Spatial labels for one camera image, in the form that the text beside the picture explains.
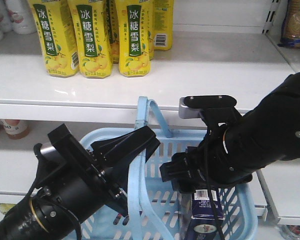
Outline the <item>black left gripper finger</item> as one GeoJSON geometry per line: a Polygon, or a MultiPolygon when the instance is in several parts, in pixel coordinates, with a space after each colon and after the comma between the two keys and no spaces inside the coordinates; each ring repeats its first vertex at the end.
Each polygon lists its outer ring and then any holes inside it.
{"type": "Polygon", "coordinates": [[[128,198],[126,192],[121,187],[115,187],[109,191],[109,201],[107,206],[123,217],[128,216],[128,198]]]}
{"type": "Polygon", "coordinates": [[[149,158],[159,145],[154,131],[143,126],[122,136],[94,141],[90,146],[105,175],[115,183],[122,183],[128,180],[129,166],[135,157],[145,150],[149,158]]]}

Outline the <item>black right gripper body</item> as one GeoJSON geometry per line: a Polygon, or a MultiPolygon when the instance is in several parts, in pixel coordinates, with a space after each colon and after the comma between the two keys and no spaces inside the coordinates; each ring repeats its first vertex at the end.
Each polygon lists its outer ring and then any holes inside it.
{"type": "Polygon", "coordinates": [[[184,152],[175,153],[171,161],[163,163],[159,170],[162,181],[170,181],[173,190],[180,193],[194,193],[195,190],[207,189],[208,186],[214,189],[231,189],[253,180],[252,174],[231,183],[212,179],[213,171],[209,169],[207,158],[194,146],[189,146],[184,152]]]}

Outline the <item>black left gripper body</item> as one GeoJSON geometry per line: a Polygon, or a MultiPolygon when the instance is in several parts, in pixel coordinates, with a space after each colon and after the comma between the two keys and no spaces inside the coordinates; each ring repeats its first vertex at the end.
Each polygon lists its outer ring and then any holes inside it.
{"type": "Polygon", "coordinates": [[[61,124],[47,134],[51,145],[64,158],[66,163],[88,186],[105,202],[117,201],[123,192],[112,183],[94,165],[92,155],[71,134],[65,124],[61,124]]]}

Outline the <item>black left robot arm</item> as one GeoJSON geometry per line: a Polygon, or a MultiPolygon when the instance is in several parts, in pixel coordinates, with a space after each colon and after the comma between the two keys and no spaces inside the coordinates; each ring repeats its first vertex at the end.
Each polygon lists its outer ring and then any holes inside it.
{"type": "Polygon", "coordinates": [[[84,148],[62,124],[38,143],[35,179],[25,197],[0,221],[0,240],[61,240],[103,206],[128,215],[128,172],[141,153],[160,145],[148,126],[84,148]]]}

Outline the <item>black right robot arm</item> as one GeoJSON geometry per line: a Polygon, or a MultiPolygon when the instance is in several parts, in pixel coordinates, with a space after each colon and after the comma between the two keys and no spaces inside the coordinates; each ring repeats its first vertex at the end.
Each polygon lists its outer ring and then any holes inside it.
{"type": "Polygon", "coordinates": [[[195,147],[175,153],[160,167],[174,190],[232,188],[275,161],[300,159],[300,72],[289,75],[252,110],[241,115],[229,95],[180,99],[182,119],[200,118],[207,130],[195,147]]]}

